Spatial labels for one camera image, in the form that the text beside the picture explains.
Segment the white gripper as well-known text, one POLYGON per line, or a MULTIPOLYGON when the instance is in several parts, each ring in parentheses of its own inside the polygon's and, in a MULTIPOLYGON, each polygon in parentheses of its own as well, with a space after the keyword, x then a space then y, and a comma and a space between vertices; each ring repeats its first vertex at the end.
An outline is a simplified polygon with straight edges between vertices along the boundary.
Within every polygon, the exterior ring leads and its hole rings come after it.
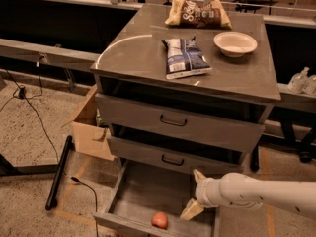
POLYGON ((198 169, 193 169, 196 186, 196 199, 191 198, 180 215, 181 220, 189 221, 201 214, 204 208, 223 205, 220 182, 205 175, 198 169))

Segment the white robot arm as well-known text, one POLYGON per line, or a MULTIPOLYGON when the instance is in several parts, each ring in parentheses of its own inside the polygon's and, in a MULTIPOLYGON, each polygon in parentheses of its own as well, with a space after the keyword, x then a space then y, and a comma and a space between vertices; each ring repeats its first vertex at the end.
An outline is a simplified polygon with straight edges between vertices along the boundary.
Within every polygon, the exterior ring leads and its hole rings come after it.
POLYGON ((316 219, 316 183, 261 181, 240 173, 228 173, 220 179, 207 178, 193 170, 197 183, 180 218, 191 220, 206 208, 226 206, 255 209, 262 204, 316 219))

